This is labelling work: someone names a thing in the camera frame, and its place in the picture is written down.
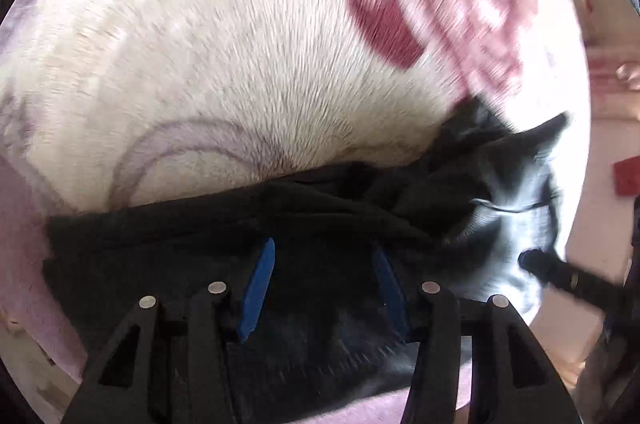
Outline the black leather jacket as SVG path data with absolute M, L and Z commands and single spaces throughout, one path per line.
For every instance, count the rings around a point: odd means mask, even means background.
M 228 346 L 235 423 L 294 422 L 410 390 L 419 346 L 390 320 L 374 253 L 460 299 L 502 295 L 529 324 L 542 288 L 518 256 L 555 250 L 550 155 L 566 123 L 561 114 L 515 133 L 471 99 L 404 166 L 340 163 L 216 195 L 56 217 L 43 276 L 89 351 L 86 374 L 141 297 L 186 299 L 272 240 L 257 326 Z

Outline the floral purple bed blanket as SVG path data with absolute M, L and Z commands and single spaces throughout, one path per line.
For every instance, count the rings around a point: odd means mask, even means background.
M 1 28 L 1 354 L 57 423 L 81 353 L 39 225 L 329 161 L 419 155 L 465 93 L 519 129 L 567 111 L 573 222 L 588 72 L 572 0 L 17 0 Z

